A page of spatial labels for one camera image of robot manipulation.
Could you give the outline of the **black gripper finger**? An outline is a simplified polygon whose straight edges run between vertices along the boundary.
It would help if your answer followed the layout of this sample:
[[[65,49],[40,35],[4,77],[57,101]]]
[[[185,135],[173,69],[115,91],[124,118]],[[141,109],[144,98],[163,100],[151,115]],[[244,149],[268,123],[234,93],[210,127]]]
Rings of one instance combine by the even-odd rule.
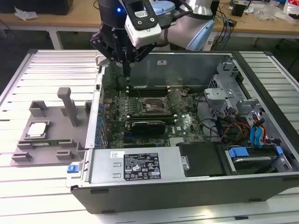
[[[108,60],[119,63],[122,66],[124,77],[127,77],[126,48],[118,33],[112,31],[111,34],[108,34],[99,31],[92,36],[90,42]]]
[[[135,62],[140,62],[147,56],[154,48],[156,43],[148,44],[140,48],[136,48],[132,43],[128,43],[126,51],[126,77],[130,76],[131,65]]]

